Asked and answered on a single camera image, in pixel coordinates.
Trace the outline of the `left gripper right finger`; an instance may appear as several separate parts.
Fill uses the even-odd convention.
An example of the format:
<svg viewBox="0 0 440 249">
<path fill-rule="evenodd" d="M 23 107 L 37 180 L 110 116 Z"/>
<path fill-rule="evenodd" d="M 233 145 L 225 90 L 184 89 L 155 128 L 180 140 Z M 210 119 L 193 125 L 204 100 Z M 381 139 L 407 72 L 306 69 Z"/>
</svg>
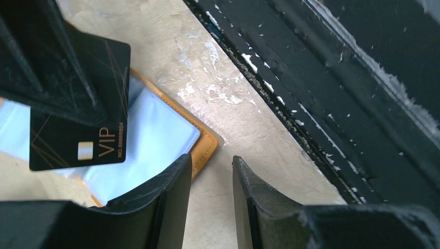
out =
<svg viewBox="0 0 440 249">
<path fill-rule="evenodd" d="M 439 248 L 439 220 L 414 205 L 303 205 L 234 156 L 239 248 Z"/>
</svg>

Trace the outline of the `single black VIP card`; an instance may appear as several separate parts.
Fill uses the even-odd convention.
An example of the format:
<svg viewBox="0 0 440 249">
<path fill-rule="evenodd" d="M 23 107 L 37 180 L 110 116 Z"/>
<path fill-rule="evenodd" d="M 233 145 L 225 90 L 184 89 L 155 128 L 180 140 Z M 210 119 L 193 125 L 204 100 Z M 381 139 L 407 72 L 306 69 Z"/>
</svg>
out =
<svg viewBox="0 0 440 249">
<path fill-rule="evenodd" d="M 76 28 L 72 28 L 72 42 L 100 108 L 92 106 L 77 77 L 58 80 L 61 104 L 75 117 L 31 109 L 32 171 L 120 163 L 126 158 L 131 48 Z"/>
</svg>

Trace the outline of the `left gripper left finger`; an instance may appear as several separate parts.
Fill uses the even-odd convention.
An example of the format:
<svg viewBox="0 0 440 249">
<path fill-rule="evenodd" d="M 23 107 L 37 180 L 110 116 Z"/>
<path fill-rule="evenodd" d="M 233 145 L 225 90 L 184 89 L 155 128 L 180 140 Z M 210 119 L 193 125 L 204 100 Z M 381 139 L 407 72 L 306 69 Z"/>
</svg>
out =
<svg viewBox="0 0 440 249">
<path fill-rule="evenodd" d="M 1 248 L 181 248 L 191 155 L 103 207 L 72 201 L 1 202 Z"/>
</svg>

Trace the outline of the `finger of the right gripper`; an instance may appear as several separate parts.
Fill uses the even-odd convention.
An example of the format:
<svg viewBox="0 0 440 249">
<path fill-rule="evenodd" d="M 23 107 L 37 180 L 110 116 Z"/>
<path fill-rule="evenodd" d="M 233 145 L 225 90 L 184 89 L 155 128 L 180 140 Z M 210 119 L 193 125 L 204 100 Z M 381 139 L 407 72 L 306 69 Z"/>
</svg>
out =
<svg viewBox="0 0 440 249">
<path fill-rule="evenodd" d="M 56 1 L 1 1 L 1 97 L 85 125 L 107 112 Z"/>
</svg>

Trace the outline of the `orange leather card holder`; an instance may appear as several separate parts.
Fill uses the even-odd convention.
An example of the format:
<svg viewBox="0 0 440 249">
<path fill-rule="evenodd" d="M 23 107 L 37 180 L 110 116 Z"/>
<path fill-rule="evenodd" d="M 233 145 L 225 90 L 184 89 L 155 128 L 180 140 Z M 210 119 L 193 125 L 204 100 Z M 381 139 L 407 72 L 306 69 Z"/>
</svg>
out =
<svg viewBox="0 0 440 249">
<path fill-rule="evenodd" d="M 197 174 L 218 146 L 205 125 L 137 72 L 130 74 L 128 153 L 123 163 L 55 170 L 82 181 L 99 204 L 107 204 L 190 153 Z"/>
</svg>

